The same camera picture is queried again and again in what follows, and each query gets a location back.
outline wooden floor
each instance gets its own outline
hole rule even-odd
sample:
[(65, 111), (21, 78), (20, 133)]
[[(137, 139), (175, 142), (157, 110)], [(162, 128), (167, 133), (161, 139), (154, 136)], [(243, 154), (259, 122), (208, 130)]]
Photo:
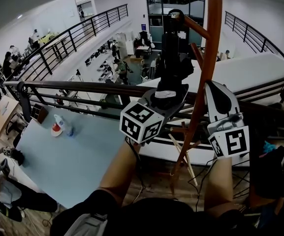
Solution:
[[(137, 200), (143, 198), (151, 198), (151, 197), (161, 197), (172, 199), (172, 195), (169, 188), (169, 179), (165, 174), (161, 173), (169, 173), (173, 167), (173, 163), (163, 161), (160, 159), (154, 159), (149, 157), (142, 157), (142, 179), (144, 181), (146, 189), (139, 195)], [(205, 176), (207, 169), (205, 167), (192, 166), (195, 175), (197, 176), (200, 172), (203, 171), (201, 175), (197, 177), (198, 189), (201, 185), (202, 178)], [(240, 169), (233, 171), (234, 174), (243, 177), (247, 173), (248, 169)], [(190, 205), (193, 210), (195, 210), (195, 206), (197, 203), (198, 193), (196, 189), (188, 183), (190, 180), (189, 173), (183, 167), (180, 174), (180, 179), (178, 185), (175, 188), (175, 198), (177, 198), (181, 202), (185, 202)], [(234, 186), (239, 182), (238, 177), (233, 177)], [(246, 189), (249, 184), (245, 181), (242, 181), (237, 188), (235, 188), (234, 193), (238, 193), (244, 189)], [(135, 197), (138, 195), (141, 188), (140, 180), (137, 176), (133, 177), (129, 190), (124, 200), (124, 205), (128, 205), (132, 203)], [(202, 191), (200, 194), (200, 199), (198, 202), (198, 210), (203, 210), (204, 205), (204, 190), (205, 185), (202, 187)], [(237, 203), (242, 203), (245, 200), (246, 196), (236, 199)], [(12, 221), (7, 217), (3, 216), (0, 213), (0, 228), (5, 229), (5, 235), (7, 236), (47, 236), (49, 235), (49, 225), (46, 225), (46, 221), (49, 220), (51, 214), (45, 212), (38, 212), (33, 210), (25, 210), (26, 217), (23, 219), (21, 223)]]

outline black cable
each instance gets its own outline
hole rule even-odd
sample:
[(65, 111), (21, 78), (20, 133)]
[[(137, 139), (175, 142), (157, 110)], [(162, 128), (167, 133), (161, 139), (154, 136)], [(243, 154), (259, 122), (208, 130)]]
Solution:
[(243, 161), (243, 162), (241, 162), (241, 163), (236, 163), (236, 164), (232, 165), (231, 167), (234, 167), (234, 166), (239, 165), (239, 164), (242, 164), (242, 163), (247, 163), (247, 162), (249, 162), (249, 161), (250, 161), (250, 160)]
[(51, 224), (51, 222), (50, 222), (50, 220), (52, 219), (52, 217), (53, 217), (53, 214), (52, 213), (50, 213), (51, 214), (51, 217), (49, 218), (49, 219), (43, 219), (42, 220), (42, 225), (44, 226), (44, 227), (48, 227), (48, 226), (52, 226), (52, 224)]
[(235, 189), (243, 180), (246, 181), (246, 180), (245, 180), (245, 177), (246, 177), (248, 174), (249, 174), (249, 172), (247, 172), (247, 173), (243, 176), (243, 178), (239, 180), (239, 182), (235, 185), (234, 189)]
[(235, 196), (237, 196), (238, 194), (240, 194), (240, 193), (242, 193), (242, 192), (244, 192), (244, 191), (248, 190), (248, 189), (249, 189), (249, 187), (248, 187), (248, 188), (246, 188), (246, 189), (244, 189), (244, 190), (242, 190), (242, 191), (240, 191), (240, 192), (238, 192), (238, 193), (236, 193), (236, 194), (234, 194), (234, 197), (235, 197)]
[[(207, 161), (207, 163), (205, 164), (205, 166), (207, 166), (209, 162), (212, 162), (212, 161), (214, 161), (214, 160), (216, 160), (216, 159), (217, 159), (217, 158), (214, 158), (214, 159), (212, 159), (212, 160), (210, 160), (210, 161)], [(201, 175), (205, 170), (206, 170), (206, 169), (204, 168), (204, 169), (203, 169), (199, 174), (197, 174), (194, 178), (190, 179), (190, 180), (188, 181), (188, 183), (190, 183), (193, 179), (195, 179), (195, 178), (197, 178), (199, 175)]]
[(244, 178), (242, 178), (242, 177), (240, 177), (240, 176), (238, 176), (238, 175), (236, 175), (236, 174), (234, 174), (234, 173), (232, 173), (232, 174), (233, 174), (235, 177), (240, 178), (240, 179), (242, 179), (243, 181), (246, 181), (246, 182), (250, 183), (249, 180), (246, 180), (246, 179), (244, 179)]
[(242, 195), (240, 195), (240, 196), (238, 196), (238, 197), (234, 197), (234, 199), (238, 199), (238, 198), (240, 198), (240, 197), (242, 197), (242, 196), (245, 196), (245, 195), (248, 195), (249, 194), (249, 192), (248, 193), (245, 193), (245, 194), (242, 194)]

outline handrail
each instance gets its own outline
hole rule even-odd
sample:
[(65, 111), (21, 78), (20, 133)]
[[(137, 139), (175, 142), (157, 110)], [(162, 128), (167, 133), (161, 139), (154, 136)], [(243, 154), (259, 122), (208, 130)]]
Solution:
[[(274, 54), (280, 54), (284, 58), (284, 53), (274, 44), (271, 40), (269, 40), (266, 36), (264, 36), (262, 33), (260, 33), (257, 29), (246, 23), (245, 21), (241, 20), (240, 18), (236, 17), (235, 15), (229, 13), (226, 11), (225, 15), (225, 24), (228, 25), (232, 31), (237, 33), (238, 36), (240, 36), (243, 39), (243, 42), (245, 42), (249, 47), (257, 53), (260, 52), (266, 52), (265, 48), (267, 48), (269, 51), (271, 51)], [(284, 102), (284, 85), (281, 89), (281, 102)]]
[(43, 55), (42, 55), (42, 50), (45, 49), (45, 48), (47, 48), (47, 46), (49, 46), (49, 45), (50, 45), (51, 43), (53, 43), (55, 40), (59, 39), (59, 38), (60, 38), (61, 36), (63, 36), (64, 34), (69, 33), (69, 36), (70, 36), (70, 38), (72, 39), (71, 34), (74, 34), (74, 32), (73, 32), (73, 33), (70, 32), (72, 29), (74, 29), (74, 28), (78, 27), (79, 25), (82, 25), (82, 24), (84, 24), (84, 23), (86, 23), (86, 22), (88, 22), (88, 21), (92, 22), (93, 19), (94, 19), (94, 20), (95, 20), (95, 19), (96, 19), (96, 20), (99, 20), (99, 19), (101, 19), (101, 18), (98, 18), (99, 16), (101, 16), (101, 15), (103, 15), (103, 14), (108, 15), (107, 13), (108, 13), (109, 11), (117, 10), (117, 9), (119, 9), (120, 7), (124, 7), (124, 6), (126, 7), (126, 12), (127, 12), (127, 3), (125, 3), (125, 4), (122, 4), (122, 5), (120, 5), (120, 6), (111, 8), (111, 9), (106, 10), (106, 11), (103, 11), (103, 12), (97, 14), (97, 15), (94, 15), (94, 16), (92, 16), (92, 17), (90, 17), (90, 18), (88, 18), (88, 19), (86, 19), (86, 20), (83, 20), (83, 21), (81, 21), (81, 22), (79, 22), (79, 23), (77, 23), (77, 24), (71, 26), (70, 28), (64, 30), (64, 31), (61, 32), (59, 35), (57, 35), (57, 36), (55, 36), (54, 38), (52, 38), (49, 42), (47, 42), (46, 44), (44, 44), (44, 45), (41, 46), (40, 48), (34, 50), (31, 54), (29, 54), (29, 55), (25, 58), (25, 60), (22, 62), (22, 64), (19, 65), (18, 67), (16, 67), (15, 70), (14, 70), (14, 72), (13, 72), (8, 78), (6, 78), (6, 81), (10, 81), (10, 79), (12, 79), (12, 78), (14, 77), (14, 75), (16, 75), (16, 74), (18, 73), (18, 71), (20, 71), (20, 70), (23, 68), (23, 66), (24, 66), (25, 63), (26, 63), (25, 61), (30, 60), (32, 57), (34, 57), (34, 56), (37, 55), (37, 54), (41, 54), (41, 57), (44, 58)]
[(226, 16), (225, 18), (227, 18), (227, 14), (233, 16), (233, 19), (234, 19), (234, 22), (235, 22), (235, 19), (238, 19), (239, 21), (243, 22), (244, 24), (246, 24), (246, 30), (247, 31), (249, 28), (251, 28), (253, 31), (255, 31), (257, 34), (259, 34), (261, 37), (263, 37), (265, 39), (265, 42), (268, 42), (271, 46), (274, 47), (274, 49), (276, 49), (278, 51), (279, 54), (281, 54), (281, 56), (284, 58), (284, 53), (274, 44), (272, 43), (271, 40), (269, 40), (266, 36), (264, 36), (262, 33), (260, 33), (257, 29), (255, 29), (254, 27), (252, 27), (250, 24), (246, 23), (244, 20), (236, 17), (235, 15), (231, 14), (230, 12), (226, 11)]
[[(123, 95), (129, 97), (142, 97), (151, 87), (128, 86), (118, 84), (103, 84), (95, 82), (70, 82), (70, 81), (40, 81), (40, 82), (5, 82), (7, 86), (17, 87), (19, 83), (24, 83), (26, 87), (44, 88), (44, 89), (64, 89), (83, 92), (106, 93), (113, 95)], [(189, 92), (186, 96), (186, 103), (193, 105), (195, 103), (196, 93)], [(257, 113), (275, 118), (284, 118), (284, 110), (275, 109), (268, 106), (262, 106), (251, 102), (238, 100), (240, 111), (244, 113)]]

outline cable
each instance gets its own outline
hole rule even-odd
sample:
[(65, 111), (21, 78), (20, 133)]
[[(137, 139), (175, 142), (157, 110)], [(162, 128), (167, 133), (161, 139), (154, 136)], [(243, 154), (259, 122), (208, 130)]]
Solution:
[(28, 219), (29, 219), (30, 222), (32, 223), (33, 227), (35, 228), (35, 231), (37, 232), (37, 234), (38, 234), (39, 236), (41, 236), (41, 235), (39, 234), (38, 230), (37, 230), (37, 227), (34, 225), (34, 223), (32, 222), (32, 220), (30, 219), (28, 213), (24, 212), (24, 214), (27, 215)]
[[(210, 160), (210, 161), (207, 161), (207, 163), (205, 164), (205, 166), (207, 166), (209, 162), (212, 162), (212, 161), (214, 161), (214, 160), (216, 160), (216, 159), (217, 159), (217, 158), (214, 158), (214, 159), (212, 159), (212, 160)], [(204, 168), (204, 169), (203, 169), (199, 174), (197, 174), (194, 178), (190, 179), (190, 180), (188, 181), (188, 183), (190, 183), (193, 179), (195, 179), (195, 178), (197, 178), (199, 175), (201, 175), (205, 170), (206, 170), (206, 169)]]
[(238, 193), (236, 193), (236, 194), (234, 194), (234, 197), (235, 197), (235, 196), (237, 196), (238, 194), (240, 194), (240, 193), (242, 193), (242, 192), (244, 192), (244, 191), (248, 190), (248, 189), (249, 189), (249, 187), (248, 187), (248, 188), (246, 188), (246, 189), (244, 189), (244, 190), (242, 190), (242, 191), (240, 191), (240, 192), (238, 192)]
[(249, 162), (249, 161), (250, 161), (250, 160), (243, 161), (243, 162), (241, 162), (241, 163), (236, 163), (236, 164), (232, 165), (231, 167), (234, 167), (234, 166), (239, 165), (239, 164), (242, 164), (242, 163), (247, 163), (247, 162)]
[(52, 224), (51, 224), (51, 222), (50, 222), (50, 220), (52, 219), (52, 217), (53, 217), (53, 214), (52, 213), (50, 213), (51, 214), (51, 217), (49, 218), (49, 219), (43, 219), (42, 220), (42, 225), (44, 226), (44, 227), (48, 227), (48, 226), (52, 226)]
[(235, 185), (234, 189), (235, 189), (243, 180), (246, 181), (246, 180), (245, 180), (245, 177), (246, 177), (248, 174), (249, 174), (249, 172), (247, 172), (247, 173), (243, 176), (243, 178), (239, 180), (239, 182)]
[(238, 197), (234, 197), (234, 199), (238, 199), (238, 198), (240, 198), (240, 197), (242, 197), (242, 196), (245, 196), (245, 195), (248, 195), (249, 194), (249, 192), (248, 193), (245, 193), (245, 194), (242, 194), (242, 195), (240, 195), (240, 196), (238, 196)]

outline person sitting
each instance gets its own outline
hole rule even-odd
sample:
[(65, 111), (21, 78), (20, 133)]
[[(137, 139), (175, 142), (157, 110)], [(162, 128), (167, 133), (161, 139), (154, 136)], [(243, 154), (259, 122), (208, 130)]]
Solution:
[(229, 55), (229, 50), (226, 50), (225, 54), (224, 54), (224, 53), (221, 53), (220, 59), (221, 59), (221, 60), (229, 59), (228, 55)]

